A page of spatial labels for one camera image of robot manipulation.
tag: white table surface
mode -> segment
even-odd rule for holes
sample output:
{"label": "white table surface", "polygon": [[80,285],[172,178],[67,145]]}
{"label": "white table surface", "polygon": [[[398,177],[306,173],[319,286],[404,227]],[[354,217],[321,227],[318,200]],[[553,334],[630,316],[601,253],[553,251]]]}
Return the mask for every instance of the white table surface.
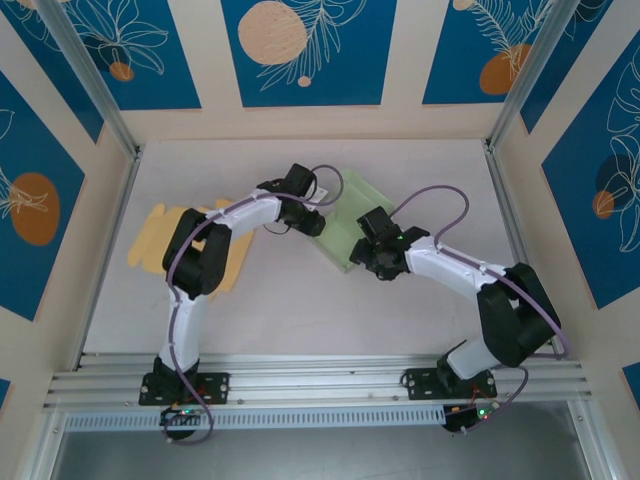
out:
{"label": "white table surface", "polygon": [[[478,258],[513,263],[478,140],[164,141],[145,148],[85,344],[89,353],[155,353],[168,323],[160,275],[127,265],[127,253],[154,205],[211,206],[283,176],[292,163],[357,170],[399,204],[436,183],[462,188],[467,218],[443,241]],[[320,175],[330,185],[331,173]],[[404,228],[432,233],[462,200],[429,192],[398,214]],[[244,354],[442,353],[480,331],[475,303],[435,281],[401,275],[380,282],[363,267],[340,272],[297,232],[257,229],[238,281],[209,305],[200,349]]]}

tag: orange circle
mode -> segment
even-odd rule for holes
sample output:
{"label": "orange circle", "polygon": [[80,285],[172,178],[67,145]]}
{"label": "orange circle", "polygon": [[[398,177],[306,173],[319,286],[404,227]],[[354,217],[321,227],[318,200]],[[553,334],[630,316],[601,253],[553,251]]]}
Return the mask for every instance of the orange circle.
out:
{"label": "orange circle", "polygon": [[[43,195],[46,198],[36,200]],[[40,173],[24,173],[13,182],[9,196],[17,203],[11,209],[11,222],[16,233],[31,245],[42,247],[49,244],[60,222],[60,198],[51,180]],[[33,199],[37,207],[30,206],[29,199]]]}
{"label": "orange circle", "polygon": [[513,81],[524,64],[531,45],[516,45],[487,62],[480,74],[480,88],[487,95],[509,93]]}
{"label": "orange circle", "polygon": [[113,78],[121,82],[130,82],[134,77],[133,69],[122,62],[113,62],[109,65],[109,72],[113,75]]}
{"label": "orange circle", "polygon": [[240,45],[251,60],[280,65],[296,58],[307,46],[307,29],[298,14],[279,1],[256,3],[238,24]]}
{"label": "orange circle", "polygon": [[476,0],[453,0],[453,8],[456,10],[468,10],[473,7]]}
{"label": "orange circle", "polygon": [[593,199],[593,212],[603,220],[611,216],[614,210],[614,199],[611,193],[601,190]]}

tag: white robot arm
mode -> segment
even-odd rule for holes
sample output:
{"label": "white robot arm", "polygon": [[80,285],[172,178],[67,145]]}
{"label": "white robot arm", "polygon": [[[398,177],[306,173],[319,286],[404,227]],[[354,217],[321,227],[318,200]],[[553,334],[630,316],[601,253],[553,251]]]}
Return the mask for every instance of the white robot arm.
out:
{"label": "white robot arm", "polygon": [[[314,182],[317,179],[312,171],[294,164],[285,178],[258,185],[251,195],[226,209],[206,213],[189,209],[182,215],[162,262],[171,298],[166,341],[153,371],[143,378],[140,405],[192,402],[181,375],[205,399],[215,402],[212,395],[219,395],[220,390],[209,391],[213,375],[198,373],[198,337],[207,295],[224,277],[231,243],[254,228],[282,221],[310,237],[320,235],[324,217],[296,200],[307,195]],[[190,240],[204,240],[202,251]]]}
{"label": "white robot arm", "polygon": [[[251,193],[249,198],[257,198],[265,193],[268,192],[266,190],[256,189]],[[230,243],[233,243],[236,239],[249,233],[254,228],[277,221],[280,215],[281,205],[282,201],[280,199],[268,197],[247,203],[233,210],[228,215],[225,214],[224,209],[211,210],[204,215],[206,218],[211,218],[215,214],[222,213],[222,217],[215,220],[214,223],[216,225],[224,225],[231,230]],[[223,255],[226,261],[226,252],[224,252]],[[198,337],[200,335],[200,324],[205,316],[208,300],[206,294],[200,294],[195,298],[190,298],[190,295],[180,287],[176,287],[176,289],[179,295],[178,300],[176,300],[172,292],[170,292],[169,295],[171,299],[170,311],[175,309],[178,302],[180,303],[177,318],[173,326],[173,346],[178,360],[178,366],[182,370],[188,371],[198,362],[198,358],[200,357],[198,353]],[[167,340],[160,351],[160,359],[164,365],[173,368],[169,345],[169,331],[167,331]]]}
{"label": "white robot arm", "polygon": [[430,375],[425,391],[432,397],[469,398],[473,385],[488,378],[499,365],[519,366],[554,335],[548,320],[498,278],[515,283],[559,327],[560,321],[531,267],[511,268],[487,264],[469,255],[436,245],[429,232],[406,231],[378,207],[358,219],[365,238],[351,253],[351,261],[364,264],[380,280],[401,273],[432,278],[478,304],[482,333],[447,352]]}

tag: yellow sponge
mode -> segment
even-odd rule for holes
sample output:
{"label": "yellow sponge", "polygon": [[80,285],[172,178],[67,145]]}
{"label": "yellow sponge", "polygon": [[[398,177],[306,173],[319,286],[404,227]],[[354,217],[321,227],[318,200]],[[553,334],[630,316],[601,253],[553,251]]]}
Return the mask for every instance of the yellow sponge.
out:
{"label": "yellow sponge", "polygon": [[[229,200],[220,199],[216,201],[215,208],[224,208],[231,205],[231,203]],[[176,225],[185,210],[187,210],[186,207],[173,207],[165,213],[165,206],[163,204],[158,204],[153,207],[142,229],[138,233],[138,237],[129,249],[127,255],[127,264],[129,267],[135,268],[142,262],[142,268],[146,272],[158,275],[165,274],[162,268],[162,258],[169,246]],[[198,210],[200,212],[206,212],[209,209],[200,207]],[[227,266],[222,283],[220,283],[220,286],[211,296],[219,291],[231,291],[240,274],[240,269],[244,263],[252,238],[253,232],[249,232],[233,242],[229,249]],[[194,244],[194,247],[199,250],[202,250],[203,246],[204,242]]]}

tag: blue panel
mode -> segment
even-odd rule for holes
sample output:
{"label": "blue panel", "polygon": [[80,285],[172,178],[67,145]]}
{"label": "blue panel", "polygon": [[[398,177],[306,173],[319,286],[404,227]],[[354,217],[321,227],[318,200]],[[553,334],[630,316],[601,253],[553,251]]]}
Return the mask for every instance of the blue panel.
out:
{"label": "blue panel", "polygon": [[613,0],[582,0],[566,26],[520,115],[531,132]]}
{"label": "blue panel", "polygon": [[33,320],[84,173],[0,74],[0,306]]}
{"label": "blue panel", "polygon": [[73,111],[91,139],[96,142],[104,121],[80,81],[60,53],[58,45],[44,27],[35,10],[18,0],[0,0],[5,14],[40,67]]}
{"label": "blue panel", "polygon": [[[69,0],[62,6],[120,109],[200,108],[167,0]],[[67,103],[88,98],[38,14],[18,0],[0,0],[0,7],[13,13],[14,27]]]}
{"label": "blue panel", "polygon": [[502,102],[552,4],[451,0],[422,103]]}
{"label": "blue panel", "polygon": [[379,105],[395,0],[222,0],[244,107]]}
{"label": "blue panel", "polygon": [[640,286],[639,72],[640,33],[543,163],[599,308]]}
{"label": "blue panel", "polygon": [[9,380],[4,380],[0,378],[0,411],[2,411],[4,400],[7,398],[7,395],[9,394],[10,386],[11,386],[11,382]]}
{"label": "blue panel", "polygon": [[122,110],[200,108],[167,0],[62,5]]}
{"label": "blue panel", "polygon": [[640,408],[640,363],[634,363],[622,369],[627,379],[633,398],[636,400],[638,408]]}

